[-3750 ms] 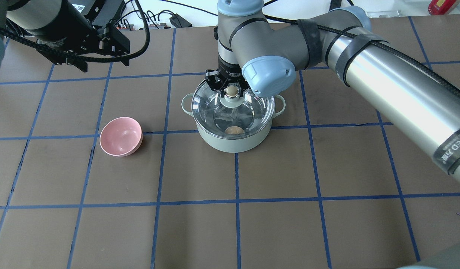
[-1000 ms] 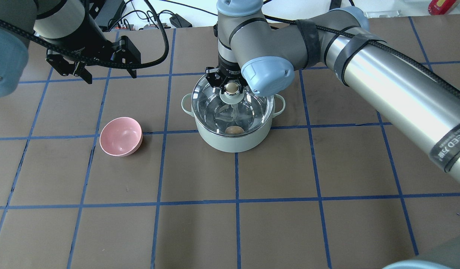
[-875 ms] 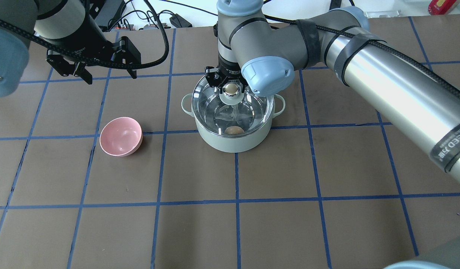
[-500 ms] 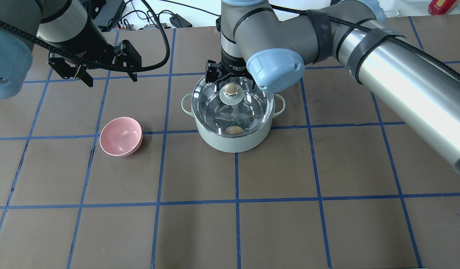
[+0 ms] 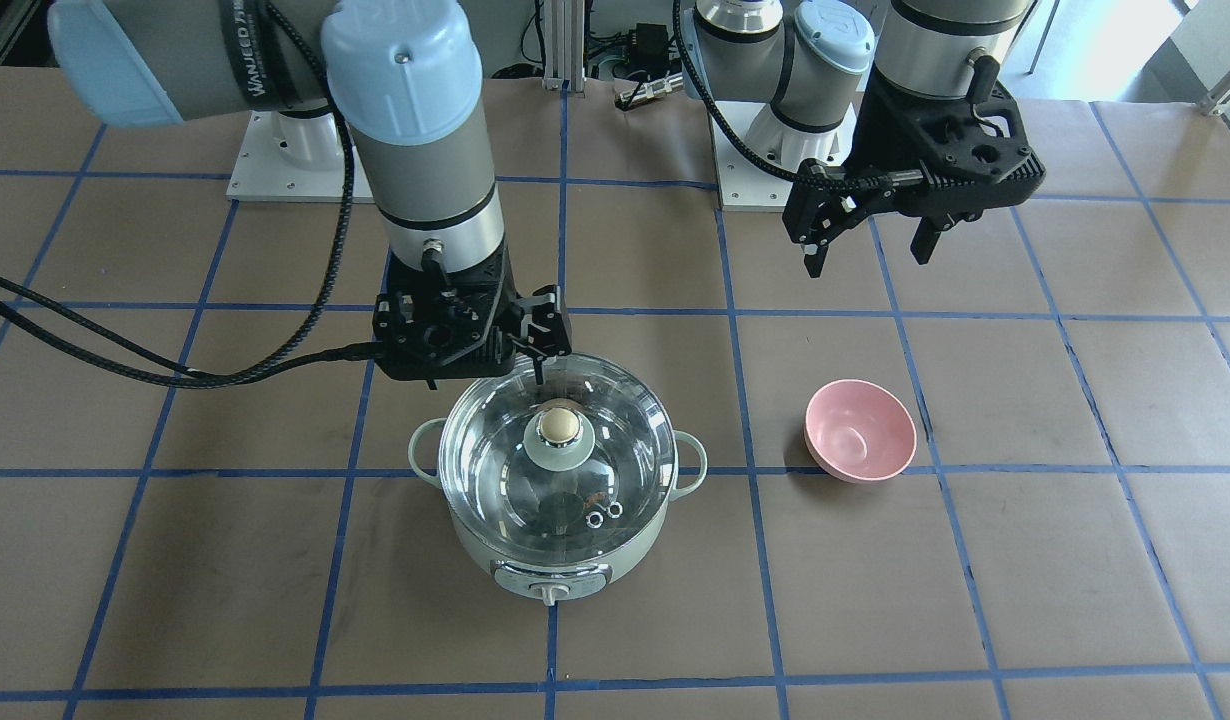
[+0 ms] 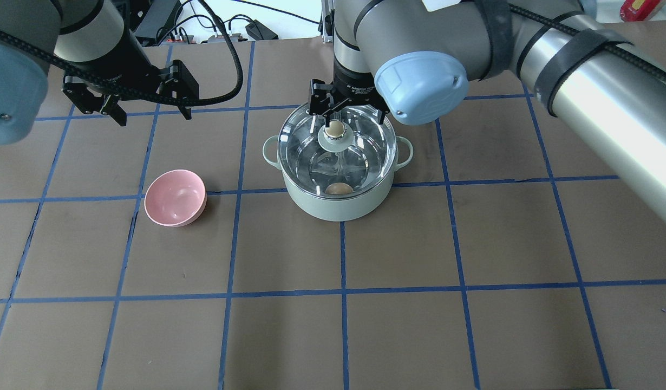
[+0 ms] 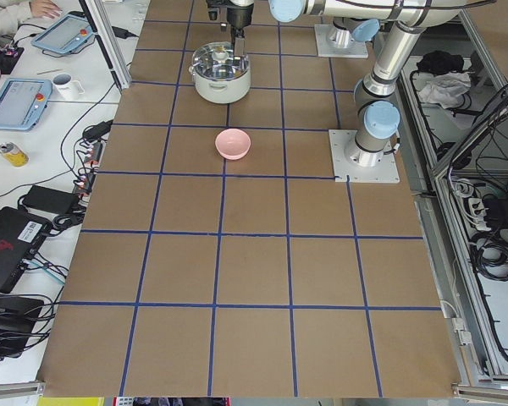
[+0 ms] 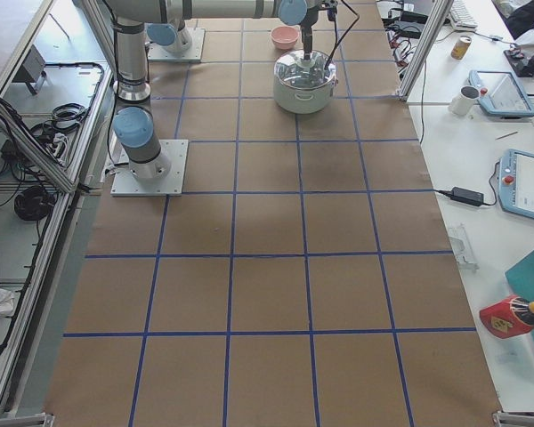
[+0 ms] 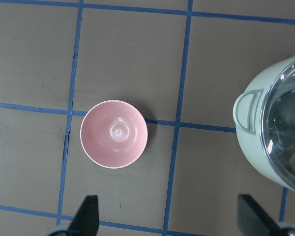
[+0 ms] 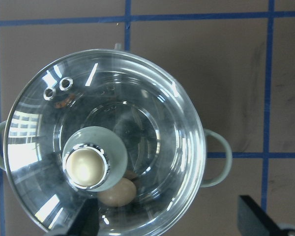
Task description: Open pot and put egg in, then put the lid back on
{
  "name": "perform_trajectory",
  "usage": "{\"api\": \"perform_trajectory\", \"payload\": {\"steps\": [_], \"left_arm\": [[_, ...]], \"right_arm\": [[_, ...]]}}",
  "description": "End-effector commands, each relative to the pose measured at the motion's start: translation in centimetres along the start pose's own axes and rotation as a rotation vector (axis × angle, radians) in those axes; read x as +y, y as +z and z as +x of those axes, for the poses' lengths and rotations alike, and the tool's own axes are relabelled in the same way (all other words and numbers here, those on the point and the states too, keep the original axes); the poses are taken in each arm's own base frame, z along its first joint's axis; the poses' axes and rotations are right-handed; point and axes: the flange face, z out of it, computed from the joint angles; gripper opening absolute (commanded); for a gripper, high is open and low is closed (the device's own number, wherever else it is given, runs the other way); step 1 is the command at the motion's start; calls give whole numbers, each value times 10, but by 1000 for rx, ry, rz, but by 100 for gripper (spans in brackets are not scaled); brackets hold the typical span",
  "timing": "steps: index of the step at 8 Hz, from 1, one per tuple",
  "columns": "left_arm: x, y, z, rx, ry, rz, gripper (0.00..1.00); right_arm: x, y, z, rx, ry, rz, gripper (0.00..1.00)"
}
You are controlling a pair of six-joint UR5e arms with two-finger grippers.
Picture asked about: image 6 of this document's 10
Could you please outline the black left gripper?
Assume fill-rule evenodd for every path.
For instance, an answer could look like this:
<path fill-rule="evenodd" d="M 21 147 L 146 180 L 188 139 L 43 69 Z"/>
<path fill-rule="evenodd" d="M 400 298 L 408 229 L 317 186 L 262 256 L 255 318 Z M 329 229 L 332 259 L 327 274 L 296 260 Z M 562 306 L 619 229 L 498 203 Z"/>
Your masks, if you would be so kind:
<path fill-rule="evenodd" d="M 144 95 L 153 95 L 158 89 L 162 96 L 179 99 L 181 104 L 171 105 L 177 106 L 186 120 L 192 119 L 192 109 L 184 101 L 199 98 L 199 84 L 190 70 L 183 61 L 172 60 L 159 73 L 125 22 L 65 22 L 62 57 L 76 69 L 116 85 L 101 86 L 66 70 L 62 92 L 83 114 L 99 113 L 127 126 L 127 113 L 119 101 L 137 97 L 122 93 L 122 87 Z"/>

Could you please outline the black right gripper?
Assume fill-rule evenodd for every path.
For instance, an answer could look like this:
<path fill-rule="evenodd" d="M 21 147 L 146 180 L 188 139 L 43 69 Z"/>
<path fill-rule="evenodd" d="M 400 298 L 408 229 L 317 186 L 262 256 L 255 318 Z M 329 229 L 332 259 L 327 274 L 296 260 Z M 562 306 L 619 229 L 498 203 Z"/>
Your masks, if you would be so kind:
<path fill-rule="evenodd" d="M 333 77 L 326 83 L 311 79 L 309 84 L 309 115 L 323 118 L 326 127 L 330 126 L 333 113 L 349 106 L 371 106 L 373 119 L 382 125 L 390 113 L 385 100 L 378 93 L 374 77 L 370 72 L 360 73 L 348 69 L 333 59 Z"/>

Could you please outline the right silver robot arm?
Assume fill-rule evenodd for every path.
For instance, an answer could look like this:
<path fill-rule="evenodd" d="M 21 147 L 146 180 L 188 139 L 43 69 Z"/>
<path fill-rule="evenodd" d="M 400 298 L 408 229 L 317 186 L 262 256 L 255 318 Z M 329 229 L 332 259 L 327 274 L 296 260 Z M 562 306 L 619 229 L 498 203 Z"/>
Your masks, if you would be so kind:
<path fill-rule="evenodd" d="M 588 1 L 335 1 L 330 83 L 309 114 L 370 105 L 421 125 L 470 81 L 509 70 L 666 222 L 666 69 L 596 22 Z"/>

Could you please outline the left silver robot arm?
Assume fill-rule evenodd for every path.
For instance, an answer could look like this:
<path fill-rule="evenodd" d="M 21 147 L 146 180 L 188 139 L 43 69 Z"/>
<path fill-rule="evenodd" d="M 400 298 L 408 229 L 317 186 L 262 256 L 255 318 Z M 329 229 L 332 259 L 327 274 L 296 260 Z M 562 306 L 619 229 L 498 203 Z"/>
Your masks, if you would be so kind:
<path fill-rule="evenodd" d="M 111 1 L 0 1 L 0 145 L 29 135 L 48 93 L 56 55 L 95 81 L 64 73 L 62 91 L 84 114 L 99 113 L 125 126 L 121 101 L 156 93 L 197 99 L 196 79 L 180 60 L 152 65 L 127 20 Z"/>

